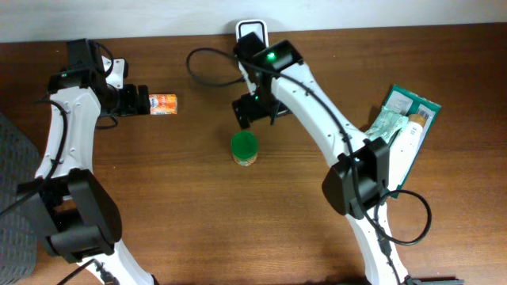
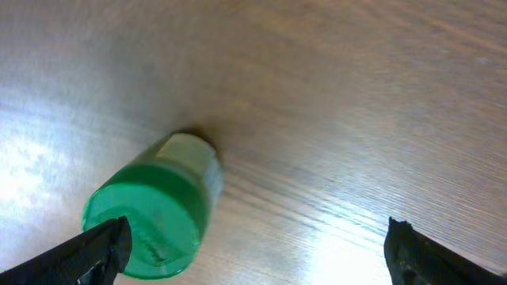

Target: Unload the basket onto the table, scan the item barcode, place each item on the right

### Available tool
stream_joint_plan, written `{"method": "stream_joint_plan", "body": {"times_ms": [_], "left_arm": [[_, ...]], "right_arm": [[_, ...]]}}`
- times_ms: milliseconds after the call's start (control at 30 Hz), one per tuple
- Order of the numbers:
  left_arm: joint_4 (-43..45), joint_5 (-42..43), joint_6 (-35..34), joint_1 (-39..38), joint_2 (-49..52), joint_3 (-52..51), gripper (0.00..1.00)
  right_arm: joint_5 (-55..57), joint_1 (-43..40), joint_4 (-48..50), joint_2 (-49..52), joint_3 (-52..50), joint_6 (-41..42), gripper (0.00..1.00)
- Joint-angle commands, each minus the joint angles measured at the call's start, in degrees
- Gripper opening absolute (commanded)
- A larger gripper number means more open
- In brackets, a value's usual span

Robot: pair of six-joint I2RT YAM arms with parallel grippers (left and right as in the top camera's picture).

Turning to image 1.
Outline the orange tissue pack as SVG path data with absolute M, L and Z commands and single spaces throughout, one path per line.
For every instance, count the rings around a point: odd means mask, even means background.
M 151 115 L 175 115 L 177 114 L 177 95 L 176 94 L 150 94 L 150 114 Z

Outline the green lid jar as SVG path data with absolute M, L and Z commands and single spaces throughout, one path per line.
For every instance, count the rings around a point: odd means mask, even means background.
M 257 160 L 258 140 L 248 131 L 240 131 L 231 139 L 231 153 L 234 161 L 241 166 L 252 165 Z

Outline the teal snack packet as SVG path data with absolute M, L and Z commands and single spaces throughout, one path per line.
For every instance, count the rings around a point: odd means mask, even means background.
M 408 116 L 388 108 L 382 108 L 380 114 L 365 134 L 371 141 L 381 138 L 386 144 L 390 145 L 394 136 L 406 126 L 408 121 Z

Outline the green white 3M bag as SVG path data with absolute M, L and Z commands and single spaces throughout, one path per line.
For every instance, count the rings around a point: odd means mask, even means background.
M 393 85 L 383 107 L 406 119 L 390 141 L 387 188 L 391 191 L 401 190 L 441 106 L 416 93 Z

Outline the white tube gold cap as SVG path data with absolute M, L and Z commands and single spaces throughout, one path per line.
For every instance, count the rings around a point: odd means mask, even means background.
M 408 123 L 395 138 L 390 148 L 389 185 L 387 186 L 390 191 L 396 190 L 402 183 L 404 176 L 414 162 L 426 123 L 426 118 L 419 114 L 411 114 L 408 117 Z

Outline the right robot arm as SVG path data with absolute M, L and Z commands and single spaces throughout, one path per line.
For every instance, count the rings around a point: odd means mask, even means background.
M 265 117 L 294 115 L 330 168 L 322 191 L 352 227 L 368 283 L 406 283 L 409 274 L 387 222 L 387 144 L 369 139 L 341 114 L 289 41 L 269 47 L 250 32 L 237 39 L 233 52 L 249 85 L 249 92 L 232 104 L 240 128 L 247 129 Z

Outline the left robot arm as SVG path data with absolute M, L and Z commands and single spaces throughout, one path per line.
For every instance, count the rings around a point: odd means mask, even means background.
M 50 77 L 48 142 L 33 181 L 20 184 L 21 212 L 53 257 L 103 284 L 155 284 L 122 240 L 118 206 L 93 174 L 98 120 L 147 115 L 147 87 L 125 84 L 128 63 L 95 40 L 67 42 L 68 64 Z

